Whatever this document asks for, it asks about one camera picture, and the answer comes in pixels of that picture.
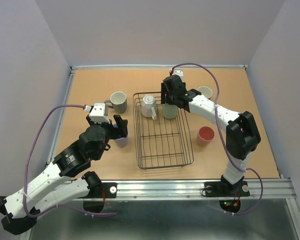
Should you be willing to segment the purple plastic cup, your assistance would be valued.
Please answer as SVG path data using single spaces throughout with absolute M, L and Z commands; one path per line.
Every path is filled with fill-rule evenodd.
M 114 142 L 119 148 L 124 148 L 128 145 L 129 140 L 128 137 L 121 137 L 115 139 Z

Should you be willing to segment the green plastic cup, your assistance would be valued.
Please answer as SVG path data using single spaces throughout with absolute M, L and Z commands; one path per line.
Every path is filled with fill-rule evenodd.
M 166 119 L 174 119 L 178 115 L 178 107 L 165 103 L 162 105 L 162 115 Z

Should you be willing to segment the white faceted mug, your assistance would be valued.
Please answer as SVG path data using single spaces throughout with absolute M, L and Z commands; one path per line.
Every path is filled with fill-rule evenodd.
M 146 118 L 157 120 L 157 102 L 152 94 L 146 94 L 141 101 L 141 114 Z

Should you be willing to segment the grey mug white inside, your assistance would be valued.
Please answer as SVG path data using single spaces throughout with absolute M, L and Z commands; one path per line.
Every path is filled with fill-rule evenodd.
M 114 92 L 104 103 L 118 114 L 125 113 L 128 108 L 127 96 L 122 91 Z

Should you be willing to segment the red plastic cup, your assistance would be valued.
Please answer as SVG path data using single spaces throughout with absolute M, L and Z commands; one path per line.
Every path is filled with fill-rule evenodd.
M 203 126 L 199 129 L 196 143 L 200 147 L 207 146 L 215 137 L 215 132 L 211 127 Z

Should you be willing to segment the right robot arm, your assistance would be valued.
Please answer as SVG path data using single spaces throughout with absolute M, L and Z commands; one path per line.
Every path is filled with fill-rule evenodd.
M 209 100 L 195 89 L 186 89 L 186 83 L 178 75 L 166 77 L 161 84 L 162 97 L 169 104 L 201 116 L 217 126 L 221 143 L 228 157 L 220 189 L 225 195 L 238 190 L 246 172 L 246 165 L 253 151 L 261 142 L 261 136 L 252 113 L 239 113 L 218 104 L 220 87 L 215 81 L 217 94 L 215 101 Z

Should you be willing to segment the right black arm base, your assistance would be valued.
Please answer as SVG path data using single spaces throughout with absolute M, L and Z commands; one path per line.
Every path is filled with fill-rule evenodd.
M 240 195 L 241 197 L 249 197 L 250 191 L 248 183 L 241 181 L 232 185 L 228 182 L 208 181 L 204 183 L 203 195 L 208 198 L 231 198 Z

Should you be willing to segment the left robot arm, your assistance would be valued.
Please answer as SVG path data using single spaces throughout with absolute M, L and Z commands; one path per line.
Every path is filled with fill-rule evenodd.
M 94 123 L 78 140 L 60 152 L 54 160 L 27 186 L 9 196 L 0 196 L 1 220 L 5 231 L 20 235 L 30 230 L 39 217 L 67 202 L 86 196 L 106 198 L 109 184 L 103 184 L 94 171 L 88 171 L 92 161 L 100 160 L 111 146 L 109 140 L 127 137 L 128 120 L 119 114 L 111 121 Z

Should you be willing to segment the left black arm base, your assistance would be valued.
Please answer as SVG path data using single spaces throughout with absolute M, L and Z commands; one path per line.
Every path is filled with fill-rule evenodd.
M 102 182 L 89 190 L 88 198 L 115 199 L 117 197 L 118 184 L 116 182 Z

